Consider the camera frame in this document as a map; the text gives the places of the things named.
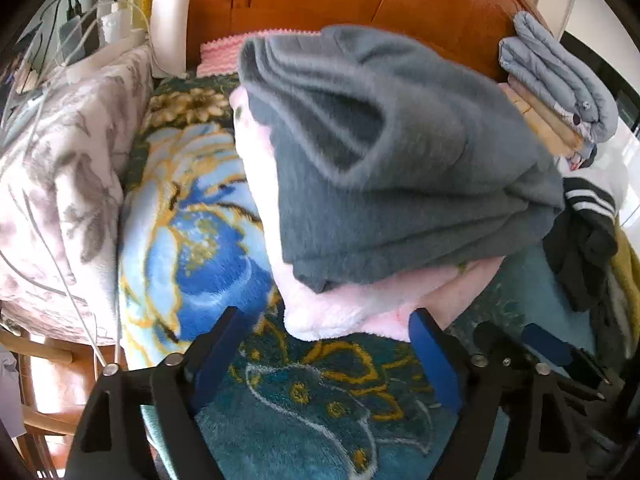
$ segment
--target bedding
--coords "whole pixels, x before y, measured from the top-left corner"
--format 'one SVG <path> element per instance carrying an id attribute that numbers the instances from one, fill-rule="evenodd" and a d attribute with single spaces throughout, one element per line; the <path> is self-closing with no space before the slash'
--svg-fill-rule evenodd
<path id="1" fill-rule="evenodd" d="M 284 325 L 293 337 L 314 341 L 365 332 L 408 342 L 409 316 L 416 308 L 427 308 L 438 325 L 446 328 L 495 276 L 504 259 L 501 256 L 461 266 L 398 272 L 369 285 L 347 283 L 314 293 L 282 261 L 271 129 L 254 120 L 243 87 L 234 90 L 229 102 L 234 110 L 236 149 L 260 213 L 271 272 L 285 306 Z"/>
<path id="2" fill-rule="evenodd" d="M 318 32 L 292 30 L 290 28 L 271 28 L 256 30 L 246 34 L 227 36 L 219 40 L 209 41 L 200 46 L 200 64 L 196 70 L 198 77 L 212 75 L 228 75 L 238 70 L 238 55 L 242 44 L 249 38 L 264 38 L 271 34 L 319 34 Z"/>
<path id="3" fill-rule="evenodd" d="M 556 134 L 552 127 L 547 124 L 542 117 L 540 117 L 538 112 L 535 111 L 522 97 L 516 94 L 515 90 L 509 84 L 500 83 L 498 86 L 502 89 L 509 101 L 511 101 L 522 114 L 524 120 L 527 121 L 527 124 L 542 141 L 551 155 L 571 157 L 575 153 L 575 150 L 572 150 L 567 146 L 564 143 L 564 140 Z"/>
<path id="4" fill-rule="evenodd" d="M 516 94 L 529 104 L 546 124 L 562 139 L 572 150 L 581 150 L 584 145 L 583 137 L 578 132 L 572 130 L 569 126 L 562 122 L 558 114 L 548 108 L 540 99 L 533 95 L 526 86 L 518 81 L 513 75 L 507 78 L 508 85 L 516 92 Z"/>
<path id="5" fill-rule="evenodd" d="M 120 178 L 152 92 L 151 54 L 133 49 L 76 84 L 49 93 L 37 130 L 21 114 L 0 162 L 2 315 L 29 332 L 88 344 L 33 216 L 98 345 L 116 334 Z"/>
<path id="6" fill-rule="evenodd" d="M 500 65 L 585 140 L 611 138 L 618 126 L 618 108 L 598 76 L 528 12 L 516 13 L 513 24 L 518 36 L 500 40 Z M 579 120 L 574 121 L 574 114 Z"/>
<path id="7" fill-rule="evenodd" d="M 257 323 L 196 417 L 227 478 L 424 478 L 455 417 L 435 401 L 411 347 L 367 334 L 303 342 L 286 332 L 233 149 L 228 97 L 237 85 L 235 75 L 163 83 L 136 138 L 120 246 L 127 362 L 140 368 L 183 351 L 238 302 Z M 189 216 L 204 211 L 212 216 Z M 588 319 L 568 309 L 539 246 L 508 257 L 449 333 L 470 347 L 487 319 L 513 335 L 537 322 L 593 350 Z M 144 413 L 170 470 L 154 412 Z"/>
<path id="8" fill-rule="evenodd" d="M 513 253 L 562 209 L 552 157 L 495 83 L 411 38 L 250 38 L 238 72 L 272 129 L 283 260 L 315 292 Z"/>

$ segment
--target white container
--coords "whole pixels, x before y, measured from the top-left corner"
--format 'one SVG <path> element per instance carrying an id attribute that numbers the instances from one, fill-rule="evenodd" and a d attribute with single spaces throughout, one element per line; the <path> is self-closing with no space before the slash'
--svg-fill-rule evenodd
<path id="1" fill-rule="evenodd" d="M 186 72 L 188 13 L 189 0 L 153 0 L 149 38 L 154 50 L 154 77 L 183 77 Z"/>
<path id="2" fill-rule="evenodd" d="M 124 40 L 131 32 L 129 9 L 121 9 L 117 2 L 111 4 L 111 13 L 100 18 L 102 37 L 107 44 Z"/>

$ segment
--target folded beige cloth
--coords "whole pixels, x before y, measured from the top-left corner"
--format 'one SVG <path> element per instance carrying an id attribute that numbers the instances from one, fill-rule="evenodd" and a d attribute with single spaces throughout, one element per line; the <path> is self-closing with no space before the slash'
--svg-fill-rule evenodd
<path id="1" fill-rule="evenodd" d="M 549 126 L 533 109 L 533 107 L 518 95 L 510 85 L 507 83 L 500 83 L 498 86 L 507 95 L 509 101 L 511 101 L 522 114 L 524 120 L 527 121 L 529 127 L 542 141 L 551 155 L 565 157 L 573 156 L 574 150 L 562 141 L 561 137 L 558 136 L 553 128 Z"/>
<path id="2" fill-rule="evenodd" d="M 584 144 L 582 137 L 578 132 L 574 132 L 569 126 L 562 122 L 551 108 L 545 105 L 540 99 L 533 95 L 518 79 L 510 75 L 507 79 L 509 86 L 531 105 L 538 115 L 548 124 L 553 131 L 564 141 L 564 143 L 572 150 L 580 150 Z"/>

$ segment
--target charging cable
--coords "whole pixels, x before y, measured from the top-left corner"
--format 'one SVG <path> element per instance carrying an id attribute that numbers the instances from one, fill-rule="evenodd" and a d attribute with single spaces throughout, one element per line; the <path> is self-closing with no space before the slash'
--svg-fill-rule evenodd
<path id="1" fill-rule="evenodd" d="M 57 57 L 58 54 L 60 53 L 60 51 L 62 51 L 62 48 L 66 45 L 66 43 L 71 39 L 73 33 L 76 32 L 76 30 L 78 30 L 78 28 L 82 27 L 82 24 L 84 23 L 84 21 L 91 15 L 91 12 L 94 9 L 97 9 L 100 6 L 111 6 L 111 4 L 113 3 L 113 1 L 100 1 L 97 2 L 95 5 L 92 6 L 91 9 L 89 9 L 87 11 L 87 13 L 85 13 L 85 15 L 79 20 L 79 22 L 76 24 L 76 26 L 74 27 L 74 29 L 71 31 L 71 33 L 66 37 L 66 39 L 58 46 L 58 50 L 56 51 L 56 54 L 54 56 Z M 186 78 L 187 75 L 186 74 L 172 74 L 171 71 L 166 70 L 165 67 L 162 67 L 159 63 L 158 60 L 156 58 L 156 54 L 154 52 L 154 48 L 153 48 L 153 41 L 152 41 L 152 37 L 151 37 L 151 30 L 150 30 L 150 26 L 149 26 L 149 21 L 147 19 L 147 17 L 145 16 L 145 13 L 142 11 L 142 9 L 137 6 L 136 4 L 132 3 L 132 2 L 127 2 L 127 4 L 133 8 L 135 8 L 136 10 L 138 10 L 141 14 L 142 17 L 144 19 L 148 34 L 149 34 L 149 43 L 150 43 L 150 47 L 151 47 L 151 57 L 152 57 L 152 61 L 156 64 L 156 66 L 160 69 L 163 70 L 165 73 L 169 74 L 169 75 L 173 75 L 177 78 Z M 64 60 L 63 62 L 63 66 L 68 65 L 68 62 L 70 59 L 73 58 L 73 56 L 75 56 L 75 54 L 80 50 L 80 48 L 82 48 L 84 46 L 84 43 L 86 42 L 86 38 L 89 36 L 89 34 L 91 33 L 91 31 L 94 29 L 94 27 L 97 25 L 98 19 L 94 19 L 91 24 L 89 25 L 89 27 L 87 27 L 86 32 L 84 33 L 84 35 L 82 36 L 81 41 L 78 43 L 78 45 L 76 46 L 76 48 L 73 50 L 73 52 L 71 52 L 67 58 Z M 28 52 L 30 52 L 33 49 L 33 45 L 35 43 L 35 37 L 31 40 L 31 44 L 28 47 Z M 20 66 L 20 70 L 23 70 L 24 67 L 24 59 L 22 62 L 22 65 Z M 49 62 L 49 64 L 47 65 L 47 71 L 50 69 L 51 65 L 52 65 L 53 61 Z M 30 151 L 30 146 L 33 140 L 33 136 L 34 133 L 37 131 L 37 127 L 38 124 L 40 123 L 40 118 L 42 116 L 42 111 L 44 109 L 44 105 L 45 102 L 47 101 L 48 97 L 49 97 L 49 93 L 51 92 L 52 88 L 55 88 L 55 83 L 58 81 L 58 79 L 65 73 L 64 70 L 59 70 L 57 73 L 54 74 L 53 78 L 50 79 L 50 81 L 47 82 L 47 86 L 44 90 L 44 93 L 42 95 L 42 98 L 40 99 L 40 104 L 38 106 L 38 110 L 36 112 L 36 116 L 34 118 L 33 121 L 33 125 L 31 126 L 31 131 L 29 134 L 29 137 L 27 138 L 27 142 L 26 142 L 26 148 L 25 148 L 25 152 L 22 156 L 22 163 L 24 164 L 25 158 L 26 158 L 26 154 Z M 30 98 L 33 97 L 34 92 L 36 90 L 40 90 L 38 87 L 42 82 L 42 77 L 43 77 L 43 73 L 41 73 L 38 76 L 38 81 L 36 83 L 36 89 L 34 89 L 33 91 L 30 92 L 30 94 L 28 95 L 28 97 L 20 104 L 20 106 L 18 107 L 18 109 L 12 114 L 12 120 L 10 121 L 10 124 L 7 125 L 8 122 L 8 118 L 7 118 L 7 111 L 8 111 L 8 105 L 9 102 L 12 100 L 12 98 L 15 98 L 15 92 L 16 92 L 16 84 L 17 82 L 14 81 L 11 91 L 10 91 L 10 97 L 9 99 L 7 99 L 7 104 L 4 107 L 4 113 L 2 114 L 2 120 L 0 121 L 0 146 L 2 146 L 2 149 L 0 150 L 0 158 L 4 158 L 4 156 L 6 155 L 10 145 L 13 142 L 6 142 L 7 138 L 9 137 L 9 131 L 8 128 L 11 129 L 12 126 L 14 126 L 15 121 L 17 120 L 17 118 L 20 116 L 20 114 L 22 113 L 22 111 L 24 110 L 24 107 L 27 105 L 27 103 L 29 102 Z M 100 349 L 97 346 L 97 341 L 94 340 L 94 337 L 92 336 L 92 334 L 90 333 L 86 323 L 84 322 L 84 318 L 82 317 L 82 314 L 80 312 L 80 309 L 78 308 L 78 305 L 76 304 L 76 299 L 81 299 L 81 298 L 77 298 L 76 296 L 73 296 L 71 294 L 71 291 L 69 289 L 68 283 L 66 282 L 66 279 L 64 277 L 64 274 L 62 273 L 62 270 L 60 269 L 60 266 L 58 265 L 53 252 L 51 251 L 49 245 L 47 244 L 45 237 L 42 235 L 42 232 L 40 231 L 37 222 L 35 221 L 35 218 L 33 216 L 33 211 L 31 209 L 31 205 L 30 205 L 30 201 L 27 197 L 27 193 L 23 187 L 22 189 L 22 198 L 24 200 L 24 205 L 28 214 L 28 219 L 31 223 L 31 227 L 33 228 L 33 230 L 35 231 L 35 233 L 38 235 L 38 238 L 41 240 L 41 242 L 43 243 L 44 247 L 47 250 L 47 254 L 49 255 L 51 261 L 53 262 L 54 266 L 56 267 L 56 272 L 60 278 L 60 280 L 63 283 L 64 286 L 64 292 L 59 291 L 59 290 L 55 290 L 54 288 L 45 286 L 45 285 L 41 285 L 37 282 L 34 282 L 33 280 L 27 278 L 26 276 L 23 275 L 23 273 L 21 273 L 18 269 L 15 268 L 15 266 L 13 266 L 7 259 L 7 257 L 5 257 L 4 253 L 2 252 L 2 250 L 0 249 L 0 257 L 8 264 L 9 268 L 11 268 L 18 276 L 22 277 L 23 279 L 27 280 L 29 283 L 36 285 L 36 286 L 40 286 L 41 288 L 44 288 L 45 290 L 50 290 L 59 294 L 63 294 L 64 296 L 66 296 L 73 309 L 76 311 L 76 314 L 78 314 L 78 318 L 80 320 L 80 323 L 82 325 L 82 329 L 84 331 L 84 334 L 86 335 L 86 338 L 89 340 L 90 345 L 92 346 L 94 353 L 96 355 L 96 357 L 98 358 L 98 360 L 100 361 L 100 363 L 102 364 L 102 366 L 106 366 L 107 365 L 107 361 L 104 359 L 104 356 L 102 355 L 102 352 L 100 351 Z M 122 320 L 120 319 L 120 307 L 119 305 L 116 305 L 116 309 L 115 309 L 115 322 L 116 322 L 116 339 L 115 339 L 115 359 L 114 361 L 119 364 L 120 363 L 120 339 L 122 337 Z"/>

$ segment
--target black cable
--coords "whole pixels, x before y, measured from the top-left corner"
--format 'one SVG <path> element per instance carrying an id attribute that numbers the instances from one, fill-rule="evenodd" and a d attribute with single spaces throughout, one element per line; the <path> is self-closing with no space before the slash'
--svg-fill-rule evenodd
<path id="1" fill-rule="evenodd" d="M 45 13 L 45 12 L 47 12 L 47 11 L 51 8 L 51 6 L 52 6 L 53 4 L 55 4 L 56 2 L 59 2 L 59 1 L 60 1 L 60 0 L 51 0 L 51 1 L 49 2 L 49 5 L 47 5 L 47 6 L 42 10 L 42 12 L 40 13 L 40 21 L 42 21 L 42 19 L 43 19 L 43 17 L 44 17 L 44 13 Z M 67 1 L 68 1 L 68 4 L 69 4 L 69 8 L 73 7 L 73 2 L 72 2 L 71 0 L 67 0 Z"/>
<path id="2" fill-rule="evenodd" d="M 45 9 L 40 13 L 40 21 L 42 21 L 42 17 L 44 16 L 44 13 L 49 10 L 49 8 L 55 3 L 57 2 L 58 4 L 56 5 L 56 11 L 55 14 L 53 16 L 53 24 L 51 25 L 51 31 L 49 33 L 49 39 L 47 40 L 47 46 L 44 49 L 44 54 L 42 55 L 42 63 L 40 64 L 40 76 L 44 76 L 44 74 L 42 73 L 42 70 L 44 69 L 44 63 L 47 60 L 47 52 L 49 52 L 49 46 L 51 45 L 51 40 L 53 38 L 53 34 L 56 31 L 56 23 L 58 22 L 58 11 L 60 10 L 60 4 L 62 3 L 62 0 L 53 0 L 47 7 L 45 7 Z M 71 0 L 67 0 L 68 3 L 68 8 L 72 9 L 72 3 Z"/>

